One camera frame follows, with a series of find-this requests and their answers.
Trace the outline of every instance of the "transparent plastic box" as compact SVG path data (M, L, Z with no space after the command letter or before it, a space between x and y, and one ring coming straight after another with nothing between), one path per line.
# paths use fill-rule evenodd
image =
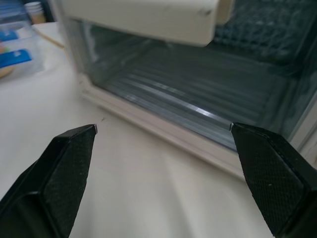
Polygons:
M0 24L16 21L29 21L22 2L18 0L0 0Z
M4 39L6 37L10 38L1 43L5 47L6 52L19 54L19 51L22 50L27 52L30 57L30 60L14 64L13 72L5 76L5 78L30 76L43 69L42 55L38 47L38 36L28 22L19 21L0 24L0 32Z

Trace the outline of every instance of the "glass panel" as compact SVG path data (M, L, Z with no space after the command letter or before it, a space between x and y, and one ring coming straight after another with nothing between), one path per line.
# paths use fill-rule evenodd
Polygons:
M95 85L234 150L232 121L289 137L299 119L294 100L307 104L316 90L300 90L316 70L316 6L236 0L231 20L205 48L81 22L84 71Z

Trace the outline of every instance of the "white tabletop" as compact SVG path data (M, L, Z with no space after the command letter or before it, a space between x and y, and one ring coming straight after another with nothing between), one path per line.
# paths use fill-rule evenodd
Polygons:
M54 136L96 123L71 238L272 237L245 183L82 99L63 50L40 46L45 71L0 80L0 197Z

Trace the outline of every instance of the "blue label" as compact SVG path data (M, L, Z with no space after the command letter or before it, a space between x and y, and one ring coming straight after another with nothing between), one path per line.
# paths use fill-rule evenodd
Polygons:
M0 54L0 68L31 61L32 58L26 50L11 51Z

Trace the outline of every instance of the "blue package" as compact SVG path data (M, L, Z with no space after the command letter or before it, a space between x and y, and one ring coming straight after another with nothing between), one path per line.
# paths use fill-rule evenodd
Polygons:
M17 50L0 54L0 68L10 65L31 61L32 58L27 50Z
M0 31L0 41L12 41L17 40L19 37L15 31L9 30L6 32Z

